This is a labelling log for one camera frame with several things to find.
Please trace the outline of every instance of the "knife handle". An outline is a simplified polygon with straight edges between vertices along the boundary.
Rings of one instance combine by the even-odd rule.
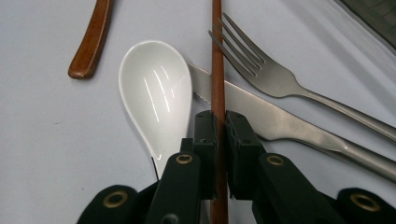
[[[113,0],[96,1],[87,31],[69,66],[71,78],[88,79],[93,76],[105,45],[112,5]]]
[[[396,184],[396,161],[344,139],[340,152],[347,159]]]

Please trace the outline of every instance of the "white table surface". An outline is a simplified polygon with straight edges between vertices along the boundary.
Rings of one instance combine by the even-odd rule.
[[[0,3],[2,224],[76,223],[100,190],[116,184],[141,190],[156,181],[149,152],[120,98],[120,63],[131,46],[161,40],[186,61],[211,70],[211,1],[115,0],[94,77],[71,79],[67,69],[94,4]],[[223,11],[309,90],[396,126],[396,57],[334,1],[224,0]],[[226,73],[231,82],[260,94],[227,63]],[[396,160],[395,145],[323,106],[260,96]],[[194,96],[191,117],[208,108]],[[354,164],[287,140],[263,144],[289,157],[321,192],[335,197],[344,188],[368,189],[396,206],[396,186]],[[249,202],[229,206],[230,223],[253,222]]]

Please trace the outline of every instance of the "fork handle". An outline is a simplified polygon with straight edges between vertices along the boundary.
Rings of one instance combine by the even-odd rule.
[[[347,105],[343,105],[341,103],[338,103],[332,99],[329,99],[325,96],[322,96],[320,94],[314,93],[309,90],[304,90],[302,92],[302,96],[307,97],[309,99],[315,100],[319,103],[322,103],[324,105],[327,105],[331,107],[332,109],[350,117],[351,119],[356,120],[360,124],[364,125],[368,129],[375,131],[376,133],[379,133],[385,137],[387,137],[389,140],[393,141],[393,143],[396,143],[396,128],[378,120],[373,117],[370,117],[364,113],[361,113],[360,111],[349,107]]]

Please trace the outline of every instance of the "white ceramic spoon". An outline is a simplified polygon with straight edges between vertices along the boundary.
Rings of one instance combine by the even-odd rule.
[[[187,135],[192,101],[189,67],[170,45],[144,41],[122,60],[119,83],[125,108],[161,178],[168,158],[179,152]]]

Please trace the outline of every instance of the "spoon handle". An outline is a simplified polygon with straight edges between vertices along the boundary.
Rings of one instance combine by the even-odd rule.
[[[88,79],[93,76],[105,45],[112,5],[113,0],[96,1],[87,31],[69,66],[71,78]]]
[[[212,22],[218,27],[221,18],[221,0],[212,2]],[[213,34],[221,40],[221,36],[213,30]],[[218,139],[217,152],[217,171],[216,171],[216,192],[217,199],[210,204],[210,223],[228,223],[228,197],[227,197],[227,178],[225,166],[225,93],[224,93],[224,59],[219,47],[212,44],[212,113],[215,119],[215,128]]]

